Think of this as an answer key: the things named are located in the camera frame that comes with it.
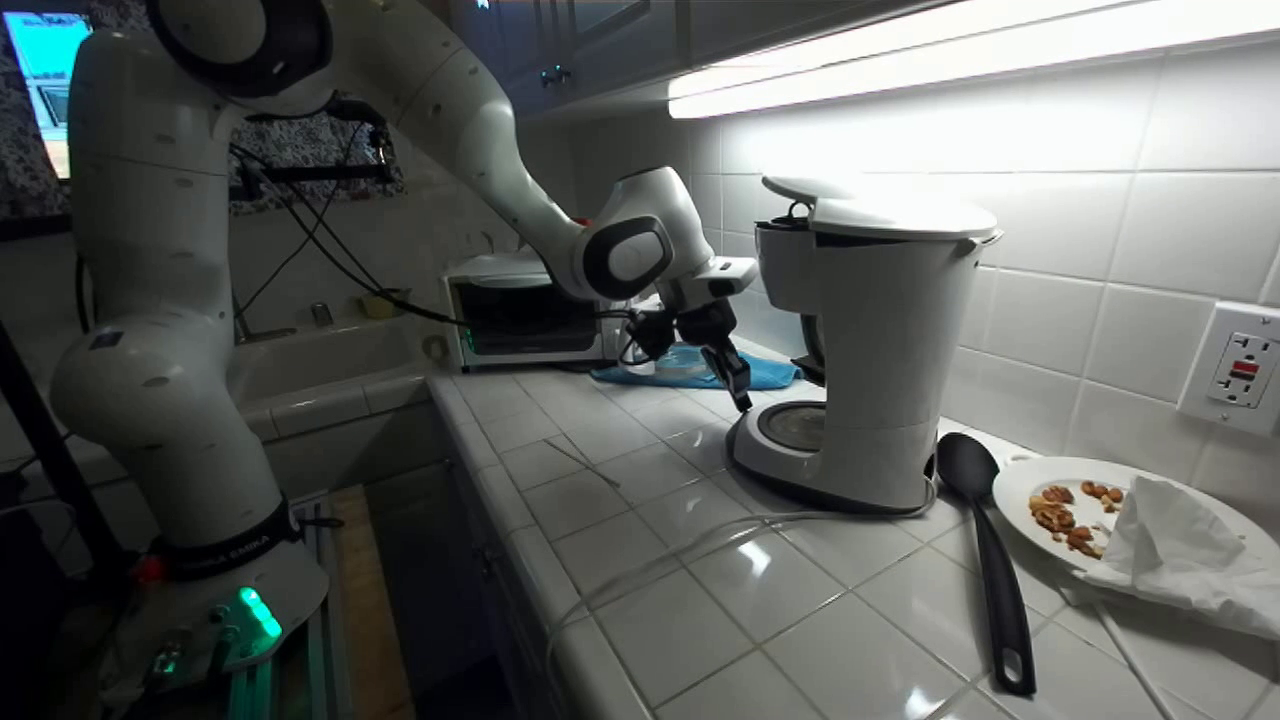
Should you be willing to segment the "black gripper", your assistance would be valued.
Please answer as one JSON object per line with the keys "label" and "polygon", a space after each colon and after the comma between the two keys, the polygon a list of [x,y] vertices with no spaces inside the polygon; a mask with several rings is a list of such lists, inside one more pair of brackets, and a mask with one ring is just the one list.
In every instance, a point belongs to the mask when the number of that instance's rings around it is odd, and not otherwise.
{"label": "black gripper", "polygon": [[627,336],[651,359],[658,359],[674,339],[721,351],[721,381],[724,381],[736,414],[746,414],[751,408],[751,398],[746,398],[751,367],[732,349],[732,329],[736,329],[736,317],[732,317],[729,301],[713,301],[713,303],[687,309],[687,311],[658,309],[658,311],[631,311],[627,317]]}

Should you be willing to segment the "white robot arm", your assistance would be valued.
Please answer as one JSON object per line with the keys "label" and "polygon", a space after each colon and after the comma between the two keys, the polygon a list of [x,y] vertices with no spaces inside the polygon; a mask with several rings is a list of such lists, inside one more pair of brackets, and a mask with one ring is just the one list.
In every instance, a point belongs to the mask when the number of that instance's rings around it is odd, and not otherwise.
{"label": "white robot arm", "polygon": [[230,136],[356,101],[473,190],[589,303],[658,298],[647,336],[697,343],[746,387],[721,258],[674,167],[622,177],[570,222],[522,167],[514,108],[423,0],[142,0],[134,34],[75,47],[72,241],[94,329],[60,358],[57,417],[138,486],[172,585],[238,579],[285,557],[289,506],[227,392],[237,339]]}

